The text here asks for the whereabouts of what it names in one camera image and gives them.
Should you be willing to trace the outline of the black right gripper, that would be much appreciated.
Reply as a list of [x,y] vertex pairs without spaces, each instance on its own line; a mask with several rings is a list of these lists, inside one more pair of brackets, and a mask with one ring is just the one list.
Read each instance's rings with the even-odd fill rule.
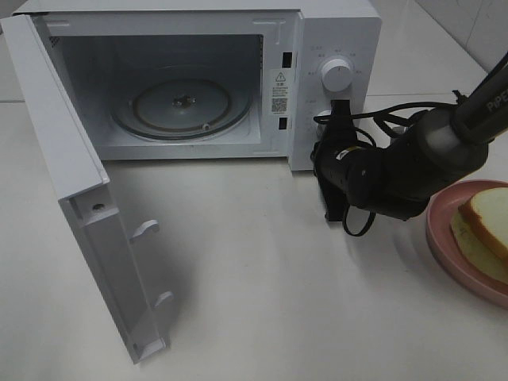
[[368,143],[358,138],[349,100],[332,100],[331,108],[332,122],[318,127],[318,141],[310,158],[325,204],[325,220],[342,222],[349,206],[347,172],[351,166],[344,158],[352,151],[368,147]]

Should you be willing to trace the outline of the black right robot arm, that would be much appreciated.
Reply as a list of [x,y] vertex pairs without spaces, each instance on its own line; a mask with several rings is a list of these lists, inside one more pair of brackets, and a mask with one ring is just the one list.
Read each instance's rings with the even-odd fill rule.
[[407,220],[431,197],[487,161],[488,146],[507,130],[507,58],[456,102],[408,102],[352,114],[334,100],[314,117],[324,131],[311,160],[329,222],[345,223],[356,207]]

